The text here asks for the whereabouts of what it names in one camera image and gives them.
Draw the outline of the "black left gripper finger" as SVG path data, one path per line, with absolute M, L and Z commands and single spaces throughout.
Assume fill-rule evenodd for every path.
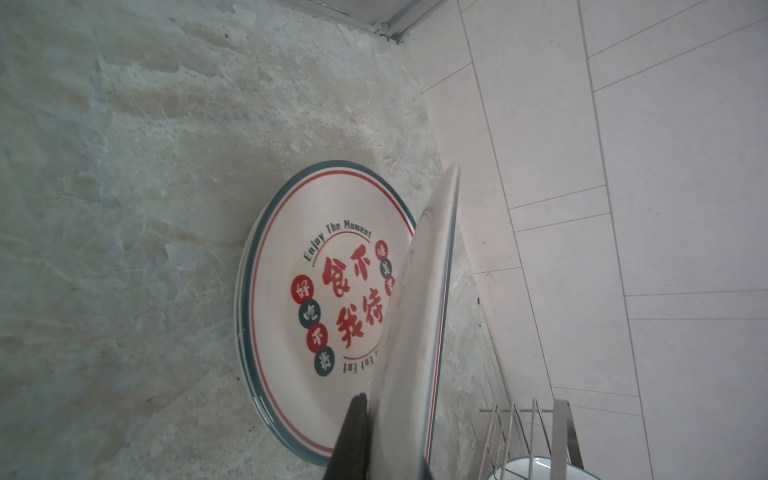
M 355 395 L 347 410 L 324 480 L 364 480 L 369 460 L 368 399 Z

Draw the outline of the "white plate orange sunburst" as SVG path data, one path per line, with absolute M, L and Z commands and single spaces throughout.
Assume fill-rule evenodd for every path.
M 416 225 L 385 315 L 369 408 L 371 479 L 427 479 L 440 377 L 460 167 Z

